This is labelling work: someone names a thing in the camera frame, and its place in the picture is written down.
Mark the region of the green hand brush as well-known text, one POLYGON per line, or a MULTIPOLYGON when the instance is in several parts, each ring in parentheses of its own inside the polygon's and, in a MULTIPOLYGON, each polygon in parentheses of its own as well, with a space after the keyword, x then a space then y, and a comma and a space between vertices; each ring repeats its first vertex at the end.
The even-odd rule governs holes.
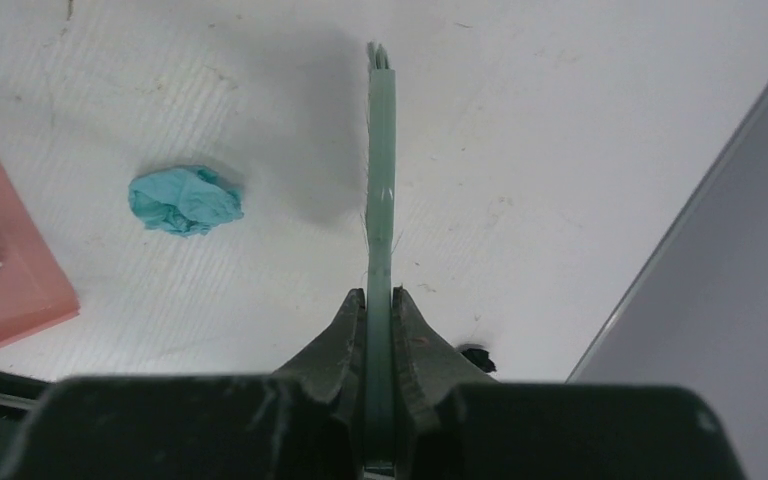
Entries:
POLYGON ((395 390, 392 347, 392 253, 396 180, 396 75, 378 42, 367 46, 368 176, 365 210, 368 247, 364 468, 390 475, 395 462, 395 390))

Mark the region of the pink plastic dustpan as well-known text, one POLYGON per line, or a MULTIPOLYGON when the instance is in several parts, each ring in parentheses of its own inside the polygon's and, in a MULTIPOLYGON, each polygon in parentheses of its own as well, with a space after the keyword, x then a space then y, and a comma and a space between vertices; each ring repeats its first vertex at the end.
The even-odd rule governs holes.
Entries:
POLYGON ((75 289, 0 163, 0 348, 79 311, 75 289))

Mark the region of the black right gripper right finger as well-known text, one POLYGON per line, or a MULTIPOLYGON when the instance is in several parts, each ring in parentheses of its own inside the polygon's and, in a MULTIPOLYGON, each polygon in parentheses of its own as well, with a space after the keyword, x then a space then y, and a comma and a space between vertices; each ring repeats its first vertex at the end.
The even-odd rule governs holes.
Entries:
POLYGON ((676 386, 505 383, 393 292, 400 479, 741 479, 713 410, 676 386))

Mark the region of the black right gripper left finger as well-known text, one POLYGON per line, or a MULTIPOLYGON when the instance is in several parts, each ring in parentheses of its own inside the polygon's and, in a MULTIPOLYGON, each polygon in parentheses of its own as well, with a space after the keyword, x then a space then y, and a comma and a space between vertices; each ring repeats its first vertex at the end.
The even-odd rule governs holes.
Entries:
POLYGON ((365 298, 267 375, 72 377, 21 422, 3 479, 359 479, 365 298))

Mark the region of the light blue paper ball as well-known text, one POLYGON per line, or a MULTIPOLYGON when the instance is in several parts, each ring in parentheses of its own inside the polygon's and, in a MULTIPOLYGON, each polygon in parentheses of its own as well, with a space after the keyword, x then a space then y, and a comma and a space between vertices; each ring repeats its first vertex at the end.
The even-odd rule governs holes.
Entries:
POLYGON ((146 229, 184 238, 242 219, 242 203, 242 189, 204 165, 153 171, 128 186, 129 208, 146 229))

